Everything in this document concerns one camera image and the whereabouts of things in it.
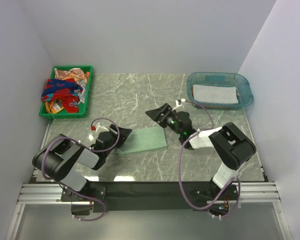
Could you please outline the green panda towel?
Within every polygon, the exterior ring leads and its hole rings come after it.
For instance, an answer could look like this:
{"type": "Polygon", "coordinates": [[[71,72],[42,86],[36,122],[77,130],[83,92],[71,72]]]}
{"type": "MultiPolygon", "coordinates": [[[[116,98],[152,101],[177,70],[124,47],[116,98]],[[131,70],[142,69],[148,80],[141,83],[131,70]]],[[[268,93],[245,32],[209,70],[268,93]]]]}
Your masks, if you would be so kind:
{"type": "Polygon", "coordinates": [[[164,129],[160,126],[136,129],[124,144],[116,149],[119,156],[128,156],[166,150],[168,148],[164,129]]]}

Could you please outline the red blue patterned cloth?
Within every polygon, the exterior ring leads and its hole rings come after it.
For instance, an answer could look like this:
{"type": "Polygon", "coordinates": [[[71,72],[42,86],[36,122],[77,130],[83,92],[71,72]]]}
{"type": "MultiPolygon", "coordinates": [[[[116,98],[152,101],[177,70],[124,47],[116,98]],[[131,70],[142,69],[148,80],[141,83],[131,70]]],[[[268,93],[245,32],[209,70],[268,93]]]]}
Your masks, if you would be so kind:
{"type": "Polygon", "coordinates": [[[78,102],[83,88],[77,84],[74,78],[64,80],[51,78],[47,80],[45,89],[41,95],[42,102],[60,100],[63,108],[68,113],[79,111],[78,102]]]}

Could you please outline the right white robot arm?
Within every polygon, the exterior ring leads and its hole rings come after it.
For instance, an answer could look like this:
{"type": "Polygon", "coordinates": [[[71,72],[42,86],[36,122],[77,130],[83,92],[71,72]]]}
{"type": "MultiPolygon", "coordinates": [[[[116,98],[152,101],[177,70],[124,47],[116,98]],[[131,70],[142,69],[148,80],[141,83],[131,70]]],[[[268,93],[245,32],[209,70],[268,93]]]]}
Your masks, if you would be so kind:
{"type": "Polygon", "coordinates": [[[145,114],[162,128],[170,128],[178,135],[182,149],[197,150],[213,147],[221,159],[220,167],[210,180],[210,194],[221,200],[228,193],[226,184],[231,184],[240,167],[257,152],[255,144],[232,122],[222,127],[195,129],[190,114],[181,108],[189,100],[178,99],[175,107],[165,103],[145,114]]]}

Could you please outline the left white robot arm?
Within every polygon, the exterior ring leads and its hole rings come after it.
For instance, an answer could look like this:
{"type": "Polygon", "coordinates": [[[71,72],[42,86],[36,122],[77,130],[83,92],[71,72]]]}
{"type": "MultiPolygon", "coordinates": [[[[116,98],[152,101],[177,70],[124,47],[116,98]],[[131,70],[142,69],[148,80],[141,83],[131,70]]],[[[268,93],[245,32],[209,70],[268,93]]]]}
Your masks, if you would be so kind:
{"type": "Polygon", "coordinates": [[[109,130],[100,132],[95,143],[88,148],[59,134],[52,141],[52,147],[47,144],[35,154],[32,165],[54,181],[73,189],[72,194],[79,201],[85,201],[91,194],[90,181],[78,173],[74,165],[79,163],[95,171],[100,169],[112,151],[110,147],[119,149],[132,132],[130,128],[111,124],[109,130]]]}

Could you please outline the green plastic bin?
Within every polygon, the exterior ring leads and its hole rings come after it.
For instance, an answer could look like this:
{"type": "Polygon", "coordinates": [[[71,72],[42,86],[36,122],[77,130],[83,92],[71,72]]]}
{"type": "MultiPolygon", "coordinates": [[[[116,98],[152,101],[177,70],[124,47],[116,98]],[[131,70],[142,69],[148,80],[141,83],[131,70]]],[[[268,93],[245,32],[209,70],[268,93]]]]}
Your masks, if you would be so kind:
{"type": "Polygon", "coordinates": [[[89,91],[90,91],[90,86],[91,86],[93,71],[94,71],[93,67],[91,65],[54,66],[49,79],[55,79],[54,68],[57,68],[58,70],[64,70],[64,71],[68,71],[72,68],[80,68],[83,70],[84,73],[90,72],[89,78],[88,78],[88,83],[87,83],[86,87],[82,87],[83,90],[79,96],[77,113],[68,113],[65,109],[63,109],[61,112],[59,112],[57,114],[47,113],[46,108],[45,108],[45,102],[42,101],[42,104],[41,104],[41,107],[39,110],[39,115],[43,118],[47,118],[50,120],[52,120],[52,119],[85,118],[87,115],[87,110],[88,110],[89,91]]]}

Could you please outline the folded white towel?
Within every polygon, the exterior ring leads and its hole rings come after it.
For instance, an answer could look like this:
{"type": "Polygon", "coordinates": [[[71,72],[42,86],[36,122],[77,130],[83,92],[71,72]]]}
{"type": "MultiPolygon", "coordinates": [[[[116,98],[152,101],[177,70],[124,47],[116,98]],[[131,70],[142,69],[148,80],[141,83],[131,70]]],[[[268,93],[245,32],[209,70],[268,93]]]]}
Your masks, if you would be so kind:
{"type": "Polygon", "coordinates": [[[238,104],[237,89],[235,87],[218,87],[207,85],[193,85],[194,100],[207,104],[238,104]]]}

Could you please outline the orange yellow cloth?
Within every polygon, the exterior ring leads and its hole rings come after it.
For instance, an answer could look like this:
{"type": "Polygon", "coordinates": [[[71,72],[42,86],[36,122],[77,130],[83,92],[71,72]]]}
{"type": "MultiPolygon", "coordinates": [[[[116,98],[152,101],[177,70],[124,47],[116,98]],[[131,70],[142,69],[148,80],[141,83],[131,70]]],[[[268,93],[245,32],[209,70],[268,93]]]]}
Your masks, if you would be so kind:
{"type": "Polygon", "coordinates": [[[62,101],[59,99],[55,99],[52,101],[45,101],[44,105],[45,105],[46,112],[49,114],[57,114],[64,109],[62,101]]]}

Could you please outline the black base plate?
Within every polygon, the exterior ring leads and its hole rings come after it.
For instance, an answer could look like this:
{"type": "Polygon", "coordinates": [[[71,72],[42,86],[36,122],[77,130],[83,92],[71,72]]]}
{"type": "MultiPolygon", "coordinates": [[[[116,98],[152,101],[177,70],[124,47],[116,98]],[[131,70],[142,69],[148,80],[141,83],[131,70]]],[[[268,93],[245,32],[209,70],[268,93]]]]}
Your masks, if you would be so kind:
{"type": "Polygon", "coordinates": [[[183,210],[190,209],[184,196],[197,207],[204,207],[217,197],[218,190],[206,181],[186,181],[180,190],[178,182],[114,181],[92,182],[81,195],[65,189],[61,202],[71,203],[75,215],[107,211],[183,210]]]}

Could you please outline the aluminium mounting rail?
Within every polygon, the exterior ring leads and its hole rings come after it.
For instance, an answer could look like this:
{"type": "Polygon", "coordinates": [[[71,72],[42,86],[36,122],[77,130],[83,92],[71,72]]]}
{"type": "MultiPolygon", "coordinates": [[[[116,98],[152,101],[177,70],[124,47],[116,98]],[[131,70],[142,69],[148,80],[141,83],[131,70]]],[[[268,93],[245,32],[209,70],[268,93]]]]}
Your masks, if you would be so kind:
{"type": "MultiPolygon", "coordinates": [[[[111,153],[99,170],[82,164],[75,169],[92,182],[185,182],[209,181],[221,165],[221,159],[212,147],[198,150],[181,150],[177,135],[164,131],[167,149],[147,153],[119,156],[111,153]]],[[[235,211],[241,218],[257,214],[267,215],[265,224],[276,239],[290,240],[293,235],[281,202],[278,186],[270,181],[258,155],[240,167],[241,198],[235,211]]],[[[58,205],[63,189],[56,182],[43,178],[39,170],[19,191],[19,205],[58,205]]]]}

